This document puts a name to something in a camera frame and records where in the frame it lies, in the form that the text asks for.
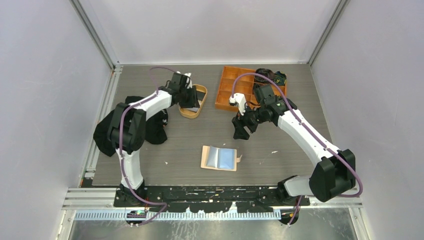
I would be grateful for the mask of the silver credit card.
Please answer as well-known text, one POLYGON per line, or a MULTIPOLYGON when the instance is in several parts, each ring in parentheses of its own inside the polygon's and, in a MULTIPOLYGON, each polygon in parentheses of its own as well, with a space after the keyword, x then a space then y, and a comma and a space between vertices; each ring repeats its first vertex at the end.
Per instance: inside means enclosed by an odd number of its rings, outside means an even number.
POLYGON ((196 113, 196 112, 198 112, 199 111, 199 107, 188 107, 188 108, 183 108, 183 110, 186 110, 186 111, 191 111, 191 112, 194 112, 194 113, 196 113))

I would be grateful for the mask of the yellow oval tray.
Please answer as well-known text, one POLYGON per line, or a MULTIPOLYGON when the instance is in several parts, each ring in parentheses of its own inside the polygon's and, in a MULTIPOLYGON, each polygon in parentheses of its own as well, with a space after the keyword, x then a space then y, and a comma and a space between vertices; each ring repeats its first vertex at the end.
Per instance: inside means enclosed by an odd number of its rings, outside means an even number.
POLYGON ((187 119, 195 119, 200 115, 200 112, 206 102, 208 90, 205 86, 194 84, 193 88, 196 90, 196 104, 193 107, 181 108, 178 107, 181 116, 187 119))

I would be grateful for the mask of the beige leather card holder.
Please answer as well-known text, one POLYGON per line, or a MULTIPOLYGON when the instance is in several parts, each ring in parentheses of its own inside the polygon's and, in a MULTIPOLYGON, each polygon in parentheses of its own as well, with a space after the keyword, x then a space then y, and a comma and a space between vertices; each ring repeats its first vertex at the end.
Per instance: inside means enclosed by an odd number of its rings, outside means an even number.
POLYGON ((234 148, 203 145, 200 167, 202 169, 235 172, 241 159, 242 156, 238 156, 237 150, 234 148))

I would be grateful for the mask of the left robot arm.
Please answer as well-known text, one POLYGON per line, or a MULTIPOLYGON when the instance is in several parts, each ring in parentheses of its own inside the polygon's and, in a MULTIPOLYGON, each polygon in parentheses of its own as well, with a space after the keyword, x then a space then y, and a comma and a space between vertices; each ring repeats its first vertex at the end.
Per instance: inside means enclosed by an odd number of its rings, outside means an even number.
POLYGON ((119 157, 119 193, 135 207, 149 203, 140 167, 140 149, 147 135, 147 121, 174 105, 181 108, 198 106, 197 90, 191 76, 190 72, 176 71, 166 85, 158 87, 149 96, 131 103, 119 103, 114 109, 107 137, 119 157))

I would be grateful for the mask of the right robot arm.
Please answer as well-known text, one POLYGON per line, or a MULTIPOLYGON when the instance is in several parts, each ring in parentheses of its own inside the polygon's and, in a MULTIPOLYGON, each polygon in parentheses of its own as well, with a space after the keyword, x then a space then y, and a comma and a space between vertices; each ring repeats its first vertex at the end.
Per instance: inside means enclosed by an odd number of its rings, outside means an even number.
POLYGON ((248 140, 259 124, 273 123, 300 146, 314 166, 310 176, 294 175, 278 182, 277 198, 281 204, 291 205, 297 196, 314 196, 327 202, 356 186, 356 160, 349 149, 340 150, 328 142, 289 99, 276 95, 270 85, 257 87, 254 95, 258 103, 255 108, 249 107, 242 93, 229 97, 229 104, 238 107, 231 120, 233 138, 248 140))

